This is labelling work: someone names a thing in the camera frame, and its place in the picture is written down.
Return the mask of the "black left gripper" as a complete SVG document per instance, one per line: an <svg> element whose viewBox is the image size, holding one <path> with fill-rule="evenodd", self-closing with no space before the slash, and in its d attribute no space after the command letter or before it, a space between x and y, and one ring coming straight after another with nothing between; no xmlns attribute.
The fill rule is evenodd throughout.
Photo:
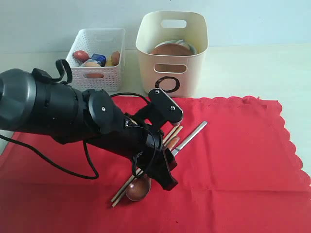
<svg viewBox="0 0 311 233"><path fill-rule="evenodd" d="M163 146L164 133L161 127L168 120L151 119L151 124L138 118L114 118L112 120L91 120L87 123L94 136L87 143L128 158L132 169L141 168L164 190L171 191L177 180L171 171L177 162L169 149Z"/></svg>

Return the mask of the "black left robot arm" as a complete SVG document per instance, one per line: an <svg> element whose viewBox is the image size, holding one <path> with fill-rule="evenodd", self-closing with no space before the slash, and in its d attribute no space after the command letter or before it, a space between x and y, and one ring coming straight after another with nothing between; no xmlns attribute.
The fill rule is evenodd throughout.
<svg viewBox="0 0 311 233"><path fill-rule="evenodd" d="M174 156L163 146L161 127L183 118L180 107L159 88L134 115L123 113L103 90L79 91L42 70L10 69L0 75L0 128L42 134L60 144L83 141L126 157L163 189L177 185Z"/></svg>

